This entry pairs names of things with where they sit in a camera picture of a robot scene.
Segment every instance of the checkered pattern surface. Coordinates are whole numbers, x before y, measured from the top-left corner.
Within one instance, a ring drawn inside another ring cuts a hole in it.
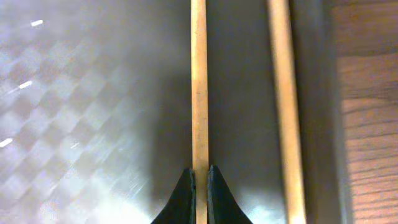
[[[175,182],[149,199],[148,158],[138,158],[149,143],[134,127],[151,125],[142,113],[148,98],[156,101],[156,78],[139,65],[148,45],[131,44],[144,38],[126,28],[130,8],[105,0],[0,4],[0,141],[13,139],[0,148],[0,223],[147,223],[164,206]],[[126,59],[136,52],[133,66]]]

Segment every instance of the black rubber piece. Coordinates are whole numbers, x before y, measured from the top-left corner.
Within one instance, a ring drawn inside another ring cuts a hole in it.
[[[217,166],[210,167],[207,191],[210,224],[251,224],[236,203]]]
[[[191,169],[185,169],[169,201],[152,224],[194,224],[196,220],[195,197],[195,176]]]

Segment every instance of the wooden rod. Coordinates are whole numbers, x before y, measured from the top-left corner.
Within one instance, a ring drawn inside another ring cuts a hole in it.
[[[288,0],[269,0],[279,136],[289,224],[306,223]]]
[[[197,224],[207,223],[208,90],[206,1],[191,0],[192,162],[196,178]]]

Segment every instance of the wooden stick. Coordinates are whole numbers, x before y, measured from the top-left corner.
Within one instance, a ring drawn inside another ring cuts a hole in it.
[[[206,1],[191,0],[192,160],[197,224],[207,223],[208,94]]]
[[[267,2],[269,3],[287,217],[290,224],[306,223],[289,5],[287,0]]]

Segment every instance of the gray surface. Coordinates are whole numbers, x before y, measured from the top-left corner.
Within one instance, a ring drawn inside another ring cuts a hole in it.
[[[266,2],[207,1],[210,159],[254,223],[285,223]]]
[[[2,1],[0,141],[13,142],[0,148],[0,223],[160,212],[192,163],[189,12],[185,0]]]
[[[283,223],[264,3],[238,2],[210,9],[212,161],[251,220]],[[13,141],[0,223],[160,212],[192,164],[189,12],[186,0],[2,2],[0,141]]]
[[[309,223],[349,224],[354,219],[330,4],[291,4],[305,202]]]

